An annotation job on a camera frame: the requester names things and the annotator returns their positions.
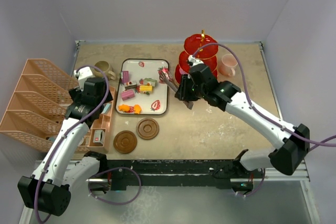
table surface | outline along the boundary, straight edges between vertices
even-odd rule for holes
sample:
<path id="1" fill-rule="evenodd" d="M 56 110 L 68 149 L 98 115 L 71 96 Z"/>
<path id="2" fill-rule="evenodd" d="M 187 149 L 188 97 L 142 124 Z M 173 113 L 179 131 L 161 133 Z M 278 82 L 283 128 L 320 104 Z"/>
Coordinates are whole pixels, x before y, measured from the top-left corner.
<path id="1" fill-rule="evenodd" d="M 227 44 L 239 57 L 246 75 L 247 88 L 257 104 L 278 116 L 275 98 L 267 76 L 263 57 L 258 44 Z M 172 74 L 183 51 L 182 44 L 82 44 L 78 53 L 76 68 L 94 65 L 97 61 L 109 62 L 113 71 L 120 73 L 121 65 L 128 58 L 165 59 Z M 217 58 L 228 53 L 219 49 Z M 240 70 L 229 78 L 219 75 L 219 81 L 229 80 L 243 90 Z M 110 85 L 118 88 L 118 80 Z M 194 103 L 192 110 L 174 97 L 169 91 L 167 112 L 152 116 L 160 126 L 160 132 L 152 140 L 138 137 L 138 145 L 129 154 L 120 154 L 113 147 L 113 139 L 124 130 L 136 134 L 136 124 L 146 116 L 120 115 L 112 119 L 110 150 L 108 159 L 232 159 L 243 149 L 257 150 L 270 147 L 270 143 L 257 131 L 240 119 L 209 106 L 205 101 Z M 82 158 L 75 154 L 74 159 Z"/>
<path id="2" fill-rule="evenodd" d="M 214 187 L 142 187 L 131 204 L 112 206 L 88 197 L 83 183 L 71 194 L 62 216 L 51 216 L 48 224 L 311 224 L 300 182 L 265 182 L 251 197 L 237 197 L 231 190 Z M 136 186 L 126 191 L 109 191 L 104 199 L 122 202 L 137 193 Z M 37 224 L 32 215 L 29 224 Z"/>

yellow toy food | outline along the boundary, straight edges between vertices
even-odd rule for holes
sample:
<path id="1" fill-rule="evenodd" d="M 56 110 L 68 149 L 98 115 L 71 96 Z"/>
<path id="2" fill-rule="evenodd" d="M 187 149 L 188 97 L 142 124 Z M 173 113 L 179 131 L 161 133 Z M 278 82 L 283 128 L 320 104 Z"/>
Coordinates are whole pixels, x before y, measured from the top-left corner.
<path id="1" fill-rule="evenodd" d="M 139 105 L 134 105 L 134 114 L 140 114 L 141 112 L 141 107 Z"/>
<path id="2" fill-rule="evenodd" d="M 153 93 L 153 87 L 152 86 L 148 86 L 148 85 L 141 85 L 139 87 L 139 91 L 140 93 L 144 93 L 144 94 L 151 94 Z"/>
<path id="3" fill-rule="evenodd" d="M 129 112 L 131 108 L 128 105 L 123 104 L 118 106 L 118 110 L 122 112 Z"/>

white tray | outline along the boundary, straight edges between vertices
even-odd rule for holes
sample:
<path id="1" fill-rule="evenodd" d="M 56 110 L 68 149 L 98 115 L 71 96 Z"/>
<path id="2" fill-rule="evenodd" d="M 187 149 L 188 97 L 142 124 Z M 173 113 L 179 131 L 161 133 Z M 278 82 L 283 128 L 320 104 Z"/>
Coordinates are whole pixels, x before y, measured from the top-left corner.
<path id="1" fill-rule="evenodd" d="M 153 93 L 141 94 L 135 93 L 135 97 L 123 101 L 121 92 L 125 90 L 121 80 L 119 81 L 118 96 L 115 103 L 116 111 L 120 114 L 134 115 L 134 112 L 122 112 L 118 110 L 118 106 L 126 104 L 128 106 L 140 105 L 142 111 L 140 115 L 162 115 L 166 112 L 168 106 L 168 86 L 165 83 L 159 82 L 159 69 L 169 68 L 166 60 L 162 59 L 127 59 L 121 66 L 121 71 L 129 72 L 129 81 L 137 81 L 140 85 L 140 80 L 152 78 L 157 80 L 156 86 L 153 87 Z"/>

beige mug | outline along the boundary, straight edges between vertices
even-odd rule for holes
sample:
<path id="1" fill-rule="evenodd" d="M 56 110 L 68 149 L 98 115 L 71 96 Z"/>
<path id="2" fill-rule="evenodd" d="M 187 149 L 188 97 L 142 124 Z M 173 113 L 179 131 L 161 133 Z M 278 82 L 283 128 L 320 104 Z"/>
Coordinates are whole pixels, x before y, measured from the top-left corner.
<path id="1" fill-rule="evenodd" d="M 231 54 L 226 54 L 222 57 L 218 70 L 224 76 L 233 77 L 236 75 L 237 65 L 236 58 Z"/>
<path id="2" fill-rule="evenodd" d="M 98 61 L 96 64 L 94 64 L 94 66 L 103 71 L 109 80 L 115 80 L 117 78 L 116 73 L 113 72 L 111 65 L 107 61 Z M 96 77 L 103 77 L 101 72 L 98 72 L 96 69 L 93 69 L 93 74 Z"/>

beige tabletop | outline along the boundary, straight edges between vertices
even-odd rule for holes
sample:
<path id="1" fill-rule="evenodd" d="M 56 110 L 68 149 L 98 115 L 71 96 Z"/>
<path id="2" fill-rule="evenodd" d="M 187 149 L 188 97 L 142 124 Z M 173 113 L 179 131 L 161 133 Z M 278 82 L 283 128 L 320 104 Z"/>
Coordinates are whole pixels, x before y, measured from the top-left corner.
<path id="1" fill-rule="evenodd" d="M 243 64 L 247 87 L 251 98 L 272 114 L 278 116 L 276 103 L 262 55 L 257 44 L 229 44 Z M 170 63 L 172 74 L 183 51 L 182 44 L 82 44 L 76 67 L 94 65 L 99 60 L 109 62 L 116 73 L 128 58 L 165 59 Z M 217 57 L 226 54 L 220 49 Z M 243 90 L 240 70 L 236 76 L 227 78 L 219 75 L 219 81 L 230 80 Z M 118 88 L 118 80 L 110 81 Z M 167 112 L 152 116 L 160 126 L 160 132 L 152 140 L 138 137 L 138 145 L 129 154 L 120 154 L 113 147 L 113 139 L 120 131 L 136 134 L 136 124 L 145 116 L 130 116 L 114 113 L 108 159 L 231 159 L 243 149 L 256 150 L 270 147 L 270 143 L 257 131 L 240 119 L 209 106 L 205 101 L 194 103 L 192 110 L 174 97 L 169 91 Z"/>

